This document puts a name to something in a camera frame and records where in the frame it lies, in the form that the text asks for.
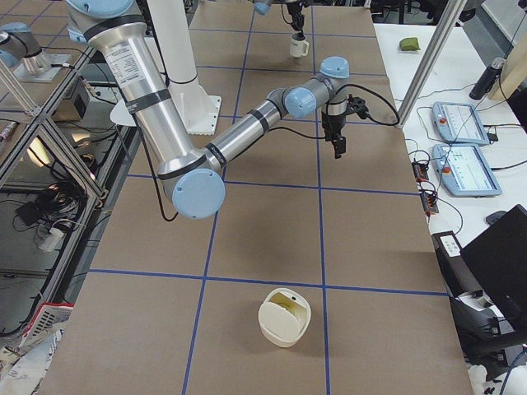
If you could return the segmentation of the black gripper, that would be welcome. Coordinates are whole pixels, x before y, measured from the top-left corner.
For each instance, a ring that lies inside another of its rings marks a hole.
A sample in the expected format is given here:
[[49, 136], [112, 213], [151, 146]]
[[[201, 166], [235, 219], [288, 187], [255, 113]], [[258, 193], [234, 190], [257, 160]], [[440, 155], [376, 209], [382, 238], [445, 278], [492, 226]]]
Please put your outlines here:
[[300, 28], [299, 30], [296, 27], [303, 27], [305, 24], [305, 16], [303, 14], [303, 9], [307, 7], [306, 1], [290, 1], [286, 3], [287, 12], [290, 16], [290, 20], [287, 21], [287, 24], [292, 28], [291, 39], [292, 40], [305, 40], [304, 30]]
[[327, 103], [322, 107], [321, 114], [324, 140], [332, 142], [335, 159], [340, 159], [347, 151], [346, 138], [341, 134], [347, 116], [358, 114], [360, 118], [364, 119], [366, 112], [366, 101], [360, 97], [354, 97], [351, 94], [339, 103]]

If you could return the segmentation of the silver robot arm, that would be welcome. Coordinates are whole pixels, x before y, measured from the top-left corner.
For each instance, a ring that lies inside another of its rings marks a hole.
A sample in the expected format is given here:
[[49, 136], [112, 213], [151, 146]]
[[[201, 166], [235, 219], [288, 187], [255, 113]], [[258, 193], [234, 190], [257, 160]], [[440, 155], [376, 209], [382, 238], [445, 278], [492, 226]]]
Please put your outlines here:
[[299, 41], [305, 39], [305, 15], [303, 14], [303, 9], [310, 5], [309, 1], [254, 0], [252, 3], [254, 11], [261, 16], [267, 15], [272, 5], [278, 5], [282, 20], [294, 30], [292, 38]]
[[72, 30], [100, 51], [121, 90], [128, 113], [146, 134], [160, 164], [157, 177], [175, 210], [191, 219], [214, 215], [226, 190], [219, 175], [291, 115], [302, 119], [321, 111], [325, 140], [336, 156], [345, 152], [341, 134], [350, 114], [366, 116], [363, 99], [347, 93], [349, 64], [338, 56], [322, 61], [319, 72], [302, 85], [278, 88], [241, 120], [203, 148], [193, 145], [173, 88], [168, 87], [147, 46], [147, 23], [134, 1], [70, 1]]

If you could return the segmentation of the second robot arm behind glass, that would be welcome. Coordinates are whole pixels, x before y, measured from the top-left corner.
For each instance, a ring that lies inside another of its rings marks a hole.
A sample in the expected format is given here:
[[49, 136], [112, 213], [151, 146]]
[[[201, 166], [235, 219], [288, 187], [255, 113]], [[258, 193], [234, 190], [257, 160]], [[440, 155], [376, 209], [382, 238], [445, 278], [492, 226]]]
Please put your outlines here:
[[49, 56], [25, 23], [10, 22], [1, 26], [1, 50], [20, 60], [32, 76], [52, 68]]

